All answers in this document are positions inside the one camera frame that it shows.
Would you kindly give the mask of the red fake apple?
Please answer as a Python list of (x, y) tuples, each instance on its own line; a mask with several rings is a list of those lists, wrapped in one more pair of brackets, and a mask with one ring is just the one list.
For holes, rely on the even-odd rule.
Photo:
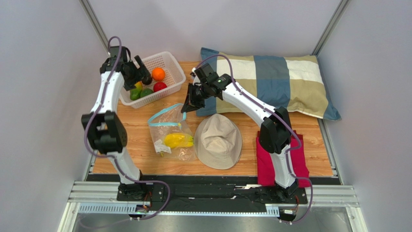
[(153, 86), (153, 91), (158, 92), (166, 88), (167, 88), (167, 84), (165, 84), (164, 82), (156, 82), (155, 85)]

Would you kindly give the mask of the yellow fake fruit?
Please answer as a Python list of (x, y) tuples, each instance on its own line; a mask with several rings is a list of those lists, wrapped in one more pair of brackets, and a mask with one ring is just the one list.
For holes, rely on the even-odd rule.
[(171, 149), (178, 147), (192, 147), (193, 137), (186, 133), (171, 133), (165, 137), (163, 142)]

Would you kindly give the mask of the clear zip top bag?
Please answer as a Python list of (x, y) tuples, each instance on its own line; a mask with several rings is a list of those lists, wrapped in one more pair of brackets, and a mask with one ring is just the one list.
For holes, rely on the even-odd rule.
[(196, 159), (194, 138), (182, 113), (183, 104), (174, 104), (154, 114), (147, 121), (155, 152), (162, 158), (180, 161)]

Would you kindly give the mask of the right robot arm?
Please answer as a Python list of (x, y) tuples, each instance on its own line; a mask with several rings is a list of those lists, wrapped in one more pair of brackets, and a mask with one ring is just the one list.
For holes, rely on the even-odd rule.
[(208, 64), (193, 68), (191, 76), (198, 80), (188, 86), (188, 92), (181, 111), (196, 111), (205, 107), (208, 98), (219, 98), (248, 115), (258, 126), (259, 145), (270, 154), (275, 171), (277, 194), (291, 198), (298, 189), (298, 181), (292, 171), (290, 148), (292, 127), (287, 110), (275, 109), (241, 87), (230, 75), (218, 75)]

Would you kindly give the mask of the orange fake orange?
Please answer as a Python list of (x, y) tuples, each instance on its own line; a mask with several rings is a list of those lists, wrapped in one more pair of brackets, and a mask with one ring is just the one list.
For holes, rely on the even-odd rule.
[(152, 76), (153, 80), (155, 80), (157, 82), (161, 82), (165, 79), (166, 73), (165, 73), (164, 69), (162, 69), (160, 67), (157, 67), (157, 68), (154, 68), (152, 70), (151, 76)]

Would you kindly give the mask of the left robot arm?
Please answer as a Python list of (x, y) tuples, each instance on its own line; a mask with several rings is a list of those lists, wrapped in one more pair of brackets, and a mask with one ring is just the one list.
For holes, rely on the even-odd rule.
[(118, 193), (141, 199), (147, 195), (141, 171), (132, 161), (126, 148), (128, 136), (117, 115), (118, 100), (122, 89), (136, 88), (150, 74), (139, 56), (136, 64), (128, 48), (111, 46), (110, 57), (100, 67), (101, 86), (95, 105), (89, 114), (83, 114), (84, 141), (92, 155), (107, 158), (120, 176)]

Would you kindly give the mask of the dark purple fake fruit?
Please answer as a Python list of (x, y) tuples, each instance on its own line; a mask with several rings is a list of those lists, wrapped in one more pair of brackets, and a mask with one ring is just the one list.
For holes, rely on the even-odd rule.
[(144, 76), (141, 80), (143, 85), (150, 85), (152, 81), (153, 81), (153, 78), (150, 74), (148, 76)]

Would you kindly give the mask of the green fake avocado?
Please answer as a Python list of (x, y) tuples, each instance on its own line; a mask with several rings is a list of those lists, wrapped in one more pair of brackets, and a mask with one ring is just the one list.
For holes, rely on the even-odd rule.
[(150, 89), (150, 88), (145, 88), (145, 89), (143, 89), (143, 90), (141, 91), (141, 93), (140, 93), (140, 98), (149, 96), (149, 95), (151, 95), (151, 94), (153, 94), (153, 93), (154, 93), (154, 91), (153, 91), (152, 89)]

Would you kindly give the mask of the green orange fake mango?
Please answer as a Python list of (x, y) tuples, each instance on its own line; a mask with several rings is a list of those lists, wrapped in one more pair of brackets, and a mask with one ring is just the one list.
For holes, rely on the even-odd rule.
[(139, 99), (141, 97), (141, 92), (143, 90), (143, 84), (142, 82), (137, 82), (134, 85), (134, 89), (130, 90), (130, 100), (132, 101), (136, 101), (137, 99)]

